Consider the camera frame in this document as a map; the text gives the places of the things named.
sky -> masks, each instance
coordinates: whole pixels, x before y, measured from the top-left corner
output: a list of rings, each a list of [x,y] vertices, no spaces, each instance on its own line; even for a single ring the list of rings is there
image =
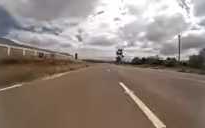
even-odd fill
[[[205,0],[0,0],[0,37],[80,58],[182,58],[205,48]]]

grass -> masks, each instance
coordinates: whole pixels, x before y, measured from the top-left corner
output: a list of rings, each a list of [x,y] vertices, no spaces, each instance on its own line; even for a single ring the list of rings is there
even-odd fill
[[[174,67],[166,67],[166,66],[157,66],[157,65],[149,65],[149,64],[142,64],[142,65],[131,65],[134,67],[140,67],[140,68],[151,68],[151,69],[161,69],[161,70],[171,70],[171,71],[178,71],[182,73],[192,73],[192,74],[200,74],[205,75],[204,69],[196,69],[186,66],[174,66]]]
[[[33,81],[38,78],[87,66],[85,63],[72,60],[7,58],[0,60],[0,87]]]

solid edge line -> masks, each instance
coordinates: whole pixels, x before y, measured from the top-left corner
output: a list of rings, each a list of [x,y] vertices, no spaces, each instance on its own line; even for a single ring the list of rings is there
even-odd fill
[[[127,86],[122,82],[119,82],[119,84],[156,128],[166,128],[166,125]]]
[[[94,66],[86,67],[86,68],[81,68],[81,69],[77,69],[77,70],[73,70],[73,71],[68,71],[68,72],[64,72],[64,73],[59,73],[59,74],[52,75],[52,76],[49,76],[49,77],[37,79],[36,81],[40,81],[40,80],[50,80],[50,79],[58,78],[58,77],[61,77],[61,76],[63,76],[63,75],[69,74],[69,73],[79,72],[79,71],[81,71],[81,70],[85,70],[85,69],[92,68],[92,67],[94,67]],[[9,90],[9,89],[13,89],[13,88],[17,88],[17,87],[21,87],[23,84],[26,84],[26,83],[24,82],[24,83],[16,84],[16,85],[9,86],[9,87],[6,87],[6,88],[1,88],[1,89],[0,89],[0,92],[1,92],[1,91],[5,91],[5,90]]]
[[[5,90],[9,90],[9,89],[12,89],[12,88],[21,87],[22,85],[23,85],[23,83],[22,84],[16,84],[16,85],[13,85],[13,86],[10,86],[10,87],[6,87],[6,88],[2,88],[2,89],[0,89],[0,92],[1,91],[5,91]]]

road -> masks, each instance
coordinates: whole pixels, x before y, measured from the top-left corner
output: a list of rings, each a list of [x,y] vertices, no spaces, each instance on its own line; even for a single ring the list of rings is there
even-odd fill
[[[205,128],[205,76],[103,64],[0,91],[0,128],[156,127]]]

pole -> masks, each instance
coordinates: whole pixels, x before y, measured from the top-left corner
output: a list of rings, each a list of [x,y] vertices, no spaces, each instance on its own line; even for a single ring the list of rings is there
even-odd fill
[[[178,35],[178,62],[181,61],[181,35]]]
[[[11,53],[11,47],[7,46],[7,54],[8,54],[8,56],[10,56],[10,53]]]
[[[26,55],[26,49],[24,48],[23,49],[23,56],[25,56]]]
[[[76,60],[78,59],[78,54],[77,54],[77,53],[75,54],[75,59],[76,59]]]

